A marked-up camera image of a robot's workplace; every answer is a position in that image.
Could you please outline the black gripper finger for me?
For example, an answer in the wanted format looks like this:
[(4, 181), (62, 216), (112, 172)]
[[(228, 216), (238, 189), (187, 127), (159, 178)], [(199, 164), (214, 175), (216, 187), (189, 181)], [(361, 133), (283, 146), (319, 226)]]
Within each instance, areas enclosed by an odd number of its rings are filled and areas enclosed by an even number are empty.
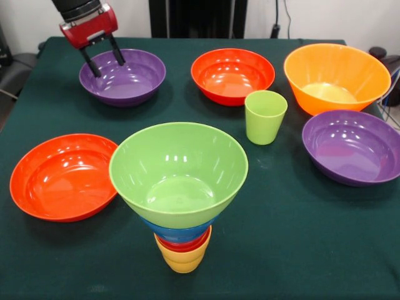
[(125, 61), (125, 59), (124, 59), (124, 57), (122, 55), (122, 52), (121, 52), (121, 50), (120, 50), (120, 48), (119, 48), (114, 36), (112, 34), (110, 34), (108, 36), (108, 39), (109, 39), (109, 42), (111, 43), (112, 52), (114, 54), (114, 57), (116, 58), (116, 61), (118, 62), (118, 64), (120, 66), (123, 66), (126, 61)]
[(98, 69), (96, 63), (91, 59), (91, 57), (87, 54), (86, 48), (82, 47), (79, 49), (80, 53), (82, 54), (85, 62), (89, 66), (91, 72), (93, 73), (95, 78), (100, 78), (101, 77), (101, 72)]

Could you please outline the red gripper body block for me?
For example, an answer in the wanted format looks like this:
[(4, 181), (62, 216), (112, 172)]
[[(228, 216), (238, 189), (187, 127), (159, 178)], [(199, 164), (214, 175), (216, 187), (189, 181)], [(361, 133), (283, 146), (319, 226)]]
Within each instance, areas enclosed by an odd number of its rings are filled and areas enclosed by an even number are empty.
[(81, 19), (59, 25), (70, 44), (76, 49), (90, 46), (100, 36), (107, 36), (118, 29), (118, 22), (108, 3)]

